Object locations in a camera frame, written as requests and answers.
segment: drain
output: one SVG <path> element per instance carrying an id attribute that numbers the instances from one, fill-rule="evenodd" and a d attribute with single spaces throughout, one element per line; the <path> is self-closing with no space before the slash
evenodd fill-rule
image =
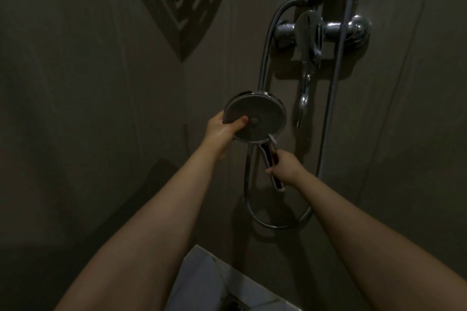
<path id="1" fill-rule="evenodd" d="M 241 300 L 237 299 L 232 294 L 228 294 L 222 301 L 219 311 L 248 311 L 250 308 Z"/>

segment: hand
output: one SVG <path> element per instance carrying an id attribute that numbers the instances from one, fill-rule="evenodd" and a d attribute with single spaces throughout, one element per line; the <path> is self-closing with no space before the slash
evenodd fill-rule
<path id="1" fill-rule="evenodd" d="M 276 176 L 285 184 L 295 186 L 298 178 L 307 172 L 305 167 L 302 166 L 295 155 L 288 151 L 277 150 L 277 156 L 279 157 L 279 163 L 267 169 L 266 173 Z"/>
<path id="2" fill-rule="evenodd" d="M 248 117 L 243 116 L 233 123 L 224 124 L 222 123 L 223 116 L 224 111 L 220 111 L 209 120 L 205 137 L 201 143 L 201 147 L 210 150 L 216 159 L 224 155 L 225 150 L 234 138 L 234 134 L 248 123 Z"/>

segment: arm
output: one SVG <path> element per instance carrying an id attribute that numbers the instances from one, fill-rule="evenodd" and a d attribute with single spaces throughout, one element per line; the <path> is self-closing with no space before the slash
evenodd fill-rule
<path id="1" fill-rule="evenodd" d="M 465 280 L 308 173 L 294 155 L 277 154 L 279 164 L 268 173 L 302 193 L 373 308 L 466 309 Z"/>
<path id="2" fill-rule="evenodd" d="M 163 310 L 214 165 L 248 122 L 208 123 L 201 146 L 172 179 L 97 252 L 55 311 Z"/>

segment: metal shower hose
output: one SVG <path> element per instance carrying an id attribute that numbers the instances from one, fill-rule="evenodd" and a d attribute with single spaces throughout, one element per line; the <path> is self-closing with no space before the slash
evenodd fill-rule
<path id="1" fill-rule="evenodd" d="M 353 0 L 346 0 L 345 9 L 344 9 L 344 17 L 342 18 L 341 29 L 339 34 L 339 41 L 336 44 L 335 48 L 335 64 L 334 64 L 334 71 L 332 73 L 331 82 L 329 85 L 329 93 L 326 102 L 326 112 L 324 116 L 324 125 L 323 125 L 323 134 L 321 137 L 321 145 L 319 148 L 319 158 L 318 158 L 318 168 L 316 172 L 316 176 L 321 178 L 323 172 L 323 164 L 324 164 L 324 151 L 326 149 L 327 139 L 329 136 L 329 130 L 331 127 L 331 118 L 332 118 L 332 110 L 334 108 L 334 101 L 336 98 L 336 91 L 337 91 L 337 80 L 339 79 L 339 72 L 341 70 L 342 64 L 342 56 L 344 54 L 344 43 L 347 35 L 348 23 L 350 21 L 350 14 L 352 11 L 352 2 Z M 269 25 L 268 33 L 266 35 L 266 42 L 264 44 L 262 59 L 261 59 L 261 69 L 260 69 L 260 79 L 258 82 L 258 90 L 264 91 L 264 86 L 266 82 L 266 68 L 268 66 L 268 58 L 269 58 L 269 50 L 271 47 L 272 37 L 274 35 L 274 29 L 279 21 L 281 15 L 289 8 L 292 8 L 298 4 L 308 4 L 309 0 L 289 0 L 286 1 L 274 14 L 271 24 Z M 243 196 L 245 200 L 245 205 L 248 208 L 253 219 L 260 225 L 264 227 L 268 227 L 270 229 L 289 229 L 300 225 L 304 221 L 307 221 L 313 211 L 310 206 L 306 209 L 306 211 L 301 215 L 298 219 L 296 224 L 293 225 L 271 225 L 265 223 L 264 221 L 260 220 L 253 212 L 253 209 L 250 206 L 250 170 L 251 170 L 251 159 L 253 156 L 253 144 L 248 145 L 247 151 L 247 160 L 245 162 L 245 175 L 243 178 Z"/>

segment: person's left hand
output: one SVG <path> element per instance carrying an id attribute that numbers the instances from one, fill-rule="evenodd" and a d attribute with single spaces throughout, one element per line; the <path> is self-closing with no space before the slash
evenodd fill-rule
<path id="1" fill-rule="evenodd" d="M 243 116 L 230 124 L 222 123 L 224 111 L 220 111 L 217 115 L 207 123 L 206 134 L 201 143 L 201 147 L 210 150 L 216 159 L 223 156 L 225 150 L 234 138 L 234 134 L 244 128 L 248 123 L 248 117 Z"/>

